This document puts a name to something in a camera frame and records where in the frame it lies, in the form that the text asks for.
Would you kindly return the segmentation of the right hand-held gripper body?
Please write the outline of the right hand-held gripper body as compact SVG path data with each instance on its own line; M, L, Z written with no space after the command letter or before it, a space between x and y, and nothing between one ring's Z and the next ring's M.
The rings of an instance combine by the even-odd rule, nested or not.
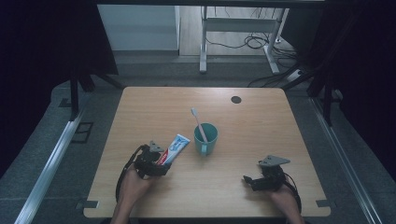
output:
M262 169L263 178L259 180L260 190L278 190L286 180L282 164L290 163L289 159L269 155L259 165Z

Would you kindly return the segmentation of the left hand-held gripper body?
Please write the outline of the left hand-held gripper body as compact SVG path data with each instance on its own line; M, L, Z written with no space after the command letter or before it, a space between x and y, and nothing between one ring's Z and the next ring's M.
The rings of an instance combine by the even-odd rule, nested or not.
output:
M134 168L141 178L146 175L155 176L156 172L161 170L161 165L158 165L157 161L162 153L163 149L154 141L150 141L148 145L142 145L136 150Z

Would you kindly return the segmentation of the toothpaste tube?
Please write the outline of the toothpaste tube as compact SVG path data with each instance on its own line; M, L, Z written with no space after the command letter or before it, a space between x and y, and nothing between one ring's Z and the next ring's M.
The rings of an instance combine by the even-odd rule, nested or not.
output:
M157 161L158 165L170 164L174 161L177 155L190 143L190 139L177 134L170 146L165 150Z

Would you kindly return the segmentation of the teal cup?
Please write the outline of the teal cup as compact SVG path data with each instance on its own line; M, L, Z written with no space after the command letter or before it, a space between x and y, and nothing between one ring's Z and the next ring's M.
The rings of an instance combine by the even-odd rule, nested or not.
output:
M219 131L211 123L202 123L194 129L193 136L197 152L202 156L208 156L215 148Z

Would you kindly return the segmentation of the pink toothbrush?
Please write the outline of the pink toothbrush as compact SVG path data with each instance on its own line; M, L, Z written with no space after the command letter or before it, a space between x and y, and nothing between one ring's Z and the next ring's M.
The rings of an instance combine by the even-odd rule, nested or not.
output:
M201 124L201 122L199 120L197 110L194 107L191 108L191 113L195 117L198 129L199 129L199 131L201 133L201 136L203 137L204 142L207 143L208 141L207 141L207 138L206 138L206 135L205 135L205 131L204 131L203 126L202 126L202 124Z

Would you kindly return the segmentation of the person's left hand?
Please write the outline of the person's left hand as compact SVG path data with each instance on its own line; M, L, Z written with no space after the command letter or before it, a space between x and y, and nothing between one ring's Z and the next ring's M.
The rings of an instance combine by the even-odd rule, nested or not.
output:
M128 168L121 182L119 194L120 206L131 210L134 204L146 194L155 181L155 177L142 179L134 167Z

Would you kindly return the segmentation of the person's right hand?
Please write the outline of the person's right hand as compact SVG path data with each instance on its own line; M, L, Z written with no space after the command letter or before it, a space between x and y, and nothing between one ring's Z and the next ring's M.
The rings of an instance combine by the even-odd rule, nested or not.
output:
M276 191L266 191L265 194L276 206L276 208L286 217L299 216L298 204L290 188L282 185Z

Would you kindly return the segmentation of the black floor plate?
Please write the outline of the black floor plate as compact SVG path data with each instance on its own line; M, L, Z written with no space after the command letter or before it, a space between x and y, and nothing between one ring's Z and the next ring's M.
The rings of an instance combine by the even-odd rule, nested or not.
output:
M81 122L72 137L72 144L86 144L92 133L92 122Z

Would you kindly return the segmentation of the black metal stand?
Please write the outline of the black metal stand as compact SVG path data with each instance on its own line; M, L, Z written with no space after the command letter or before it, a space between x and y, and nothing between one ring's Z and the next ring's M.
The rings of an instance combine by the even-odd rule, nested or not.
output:
M337 19L335 15L324 16L317 29L314 46L307 53L306 64L309 70L282 87L283 91L287 91L312 78L306 93L310 97L317 97L320 91L324 91L322 117L329 125L332 125L330 119L333 88L331 68L345 40L348 26L347 17Z
M119 90L123 90L125 85L118 82L116 79L108 74L95 74L96 77L101 78L106 83L114 86ZM74 121L80 112L81 103L78 99L78 86L81 86L85 92L92 92L95 89L93 79L90 75L80 76L77 71L71 71L70 74L70 104L71 115L70 121Z

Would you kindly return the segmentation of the white power strip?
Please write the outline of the white power strip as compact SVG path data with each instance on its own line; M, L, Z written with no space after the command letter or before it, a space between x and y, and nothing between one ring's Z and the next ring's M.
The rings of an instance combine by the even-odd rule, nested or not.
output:
M293 71L288 77L287 77L287 81L288 82L292 82L293 80L295 80L296 78L300 77L304 72L300 69L296 69L295 71Z

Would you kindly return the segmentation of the dark curtain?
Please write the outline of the dark curtain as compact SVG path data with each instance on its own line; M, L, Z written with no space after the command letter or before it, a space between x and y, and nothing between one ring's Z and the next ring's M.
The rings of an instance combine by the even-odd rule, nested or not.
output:
M317 45L334 57L307 92L329 84L347 120L396 180L396 0L325 0Z
M0 0L0 178L50 104L57 85L116 75L98 0Z

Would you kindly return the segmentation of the white cabinet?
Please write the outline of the white cabinet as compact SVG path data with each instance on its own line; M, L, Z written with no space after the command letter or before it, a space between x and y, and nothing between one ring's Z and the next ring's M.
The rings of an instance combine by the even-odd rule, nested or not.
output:
M97 7L113 50L179 50L179 6Z

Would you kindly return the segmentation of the aluminium rail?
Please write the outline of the aluminium rail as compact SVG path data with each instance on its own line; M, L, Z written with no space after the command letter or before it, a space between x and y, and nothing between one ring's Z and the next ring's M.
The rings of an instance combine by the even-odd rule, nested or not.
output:
M47 190L50 187L50 183L56 174L64 154L71 143L73 135L75 134L78 125L85 113L84 109L81 109L75 118L68 121L64 127L64 130L58 139L54 149L49 155L40 176L35 182L25 204L23 205L19 215L17 216L14 224L31 224L40 204L42 203Z
M357 202L366 217L369 224L382 224L381 218L378 216L378 213L375 210L373 205L373 201L369 196L366 188L363 186L360 178L357 175L357 172L353 168L350 163L347 154L344 151L344 148L336 135L332 126L328 124L325 118L322 116L322 109L318 99L310 98L310 104L313 106L315 110L315 114L317 116L318 122L322 127L328 141L330 142L332 151L338 160L348 182L348 185L351 187L352 192L357 199Z

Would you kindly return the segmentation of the white desk frame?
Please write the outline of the white desk frame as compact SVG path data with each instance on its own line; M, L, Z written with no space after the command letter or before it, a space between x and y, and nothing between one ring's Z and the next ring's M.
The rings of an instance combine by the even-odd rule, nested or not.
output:
M273 74L279 74L279 69L273 56L273 49L279 38L279 31L285 15L285 8L275 8L275 18L230 18L230 17L208 17L207 7L201 7L202 39L200 46L199 70L206 72L208 43L207 34L213 32L226 33L262 33L269 35L268 43L262 47L267 62Z

